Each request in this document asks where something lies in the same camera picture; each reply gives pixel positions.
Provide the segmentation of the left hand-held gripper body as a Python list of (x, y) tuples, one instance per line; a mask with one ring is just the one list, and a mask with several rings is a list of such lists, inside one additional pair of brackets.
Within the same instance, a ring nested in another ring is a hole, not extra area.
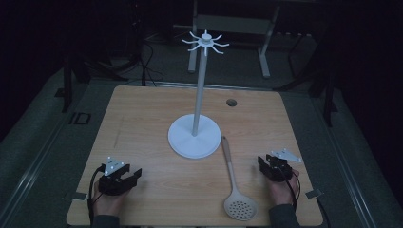
[(117, 161), (112, 157), (106, 159), (103, 165), (103, 175), (99, 179), (99, 191), (109, 196), (119, 196), (128, 191), (130, 188), (125, 187), (125, 179), (123, 176), (118, 179), (116, 171), (123, 167), (126, 163)]

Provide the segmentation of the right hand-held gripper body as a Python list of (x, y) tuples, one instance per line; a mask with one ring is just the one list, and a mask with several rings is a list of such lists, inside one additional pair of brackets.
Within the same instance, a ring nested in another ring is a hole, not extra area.
[(269, 166), (268, 173), (262, 173), (265, 177), (267, 177), (270, 181), (275, 182), (283, 182), (288, 181), (293, 176), (293, 168), (288, 164), (288, 162), (302, 162), (302, 158), (296, 156), (291, 151), (287, 150), (286, 148), (280, 151), (271, 151), (269, 155), (276, 157), (278, 159), (277, 165), (270, 165), (267, 160), (265, 162)]

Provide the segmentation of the person's left hand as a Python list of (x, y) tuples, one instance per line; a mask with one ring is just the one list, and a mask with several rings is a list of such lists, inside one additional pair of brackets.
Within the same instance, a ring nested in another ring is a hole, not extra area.
[(118, 217), (128, 194), (129, 192), (125, 192), (119, 196), (104, 195), (99, 191), (98, 186), (95, 186), (92, 198), (94, 215)]

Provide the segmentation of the person's right hand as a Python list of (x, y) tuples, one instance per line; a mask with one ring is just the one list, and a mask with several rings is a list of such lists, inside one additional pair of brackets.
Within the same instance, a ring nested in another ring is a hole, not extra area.
[(282, 204), (293, 205), (295, 203), (297, 194), (299, 193), (298, 176), (299, 172), (294, 170), (292, 178), (288, 181), (267, 181), (270, 201), (274, 206)]

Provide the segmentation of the white utensil rack stand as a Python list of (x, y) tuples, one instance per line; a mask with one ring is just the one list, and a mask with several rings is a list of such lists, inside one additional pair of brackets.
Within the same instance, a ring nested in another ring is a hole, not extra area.
[(194, 45), (190, 52), (200, 52), (195, 109), (193, 114), (183, 115), (170, 125), (167, 139), (178, 155), (197, 160), (212, 155), (221, 144), (220, 127), (214, 120), (202, 115), (202, 99), (209, 50), (222, 54), (217, 47), (225, 48), (228, 44), (219, 44), (221, 36), (213, 37), (207, 30), (200, 36), (193, 32), (190, 35), (194, 40), (183, 42)]

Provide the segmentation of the dark metal stand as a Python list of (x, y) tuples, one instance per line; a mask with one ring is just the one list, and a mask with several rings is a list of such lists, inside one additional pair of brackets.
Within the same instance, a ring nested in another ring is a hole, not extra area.
[(335, 74), (331, 70), (331, 62), (326, 56), (332, 43), (332, 33), (327, 30), (319, 38), (317, 47), (306, 66), (299, 72), (296, 79), (288, 84), (274, 88), (274, 91), (288, 91), (305, 82), (311, 81), (308, 94), (311, 98), (324, 95), (323, 119), (328, 127), (332, 127), (332, 113), (336, 111), (333, 98), (335, 91)]
[(87, 57), (81, 52), (72, 52), (63, 59), (63, 86), (55, 96), (64, 100), (62, 112), (66, 113), (72, 103), (72, 75), (79, 83), (88, 83), (90, 76), (86, 66)]

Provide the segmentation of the grey metal frame stand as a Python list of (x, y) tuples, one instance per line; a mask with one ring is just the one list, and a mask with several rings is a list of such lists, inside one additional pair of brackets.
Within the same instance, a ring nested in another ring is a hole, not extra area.
[(201, 0), (193, 0), (192, 28), (190, 30), (192, 40), (189, 42), (191, 45), (191, 52), (189, 54), (187, 70), (193, 73), (197, 68), (199, 40), (202, 38), (201, 36), (197, 35), (199, 30), (202, 32), (207, 30), (255, 34), (263, 35), (265, 38), (264, 43), (258, 48), (258, 56), (262, 77), (269, 78), (271, 76), (271, 72), (266, 59), (266, 52), (271, 38), (274, 35), (274, 28), (278, 19), (280, 6), (273, 7), (273, 12), (271, 13), (270, 19), (258, 19), (217, 14), (202, 14), (199, 13), (200, 2)]

